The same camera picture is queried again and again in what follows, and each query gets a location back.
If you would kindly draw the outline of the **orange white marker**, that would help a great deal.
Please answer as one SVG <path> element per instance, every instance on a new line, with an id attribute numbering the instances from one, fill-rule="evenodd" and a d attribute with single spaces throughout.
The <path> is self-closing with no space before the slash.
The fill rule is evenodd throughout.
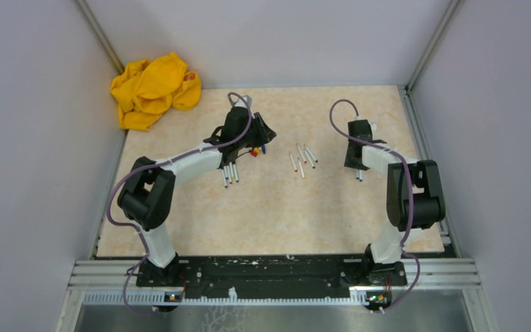
<path id="1" fill-rule="evenodd" d="M 299 172 L 300 172 L 301 178 L 305 179 L 306 175 L 305 175 L 305 171 L 304 171 L 303 160 L 301 158 L 298 158 L 297 159 L 297 164 L 299 166 Z"/>

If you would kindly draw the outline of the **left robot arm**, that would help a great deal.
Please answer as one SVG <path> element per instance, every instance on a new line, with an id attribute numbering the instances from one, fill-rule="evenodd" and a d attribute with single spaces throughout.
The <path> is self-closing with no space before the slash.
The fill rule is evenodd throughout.
<path id="1" fill-rule="evenodd" d="M 172 263 L 176 249 L 164 226 L 177 186 L 204 173 L 234 164 L 242 149 L 262 147 L 277 134 L 261 117 L 235 106 L 225 123 L 191 151 L 163 160 L 140 157 L 133 164 L 133 176 L 123 184 L 118 207 L 137 225 L 147 246 L 147 261 L 154 266 L 153 278 L 163 286 L 178 281 L 180 268 Z"/>

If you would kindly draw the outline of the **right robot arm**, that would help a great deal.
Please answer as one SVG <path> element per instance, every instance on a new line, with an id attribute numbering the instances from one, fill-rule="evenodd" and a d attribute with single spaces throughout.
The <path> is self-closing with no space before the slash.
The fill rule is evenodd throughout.
<path id="1" fill-rule="evenodd" d="M 369 261 L 362 277 L 370 285 L 381 284 L 389 265 L 400 260 L 406 244 L 446 215 L 440 170 L 434 160 L 406 157 L 383 140 L 374 138 L 376 125 L 360 117 L 348 123 L 348 147 L 344 166 L 363 180 L 372 170 L 386 179 L 386 213 L 389 226 L 366 249 Z"/>

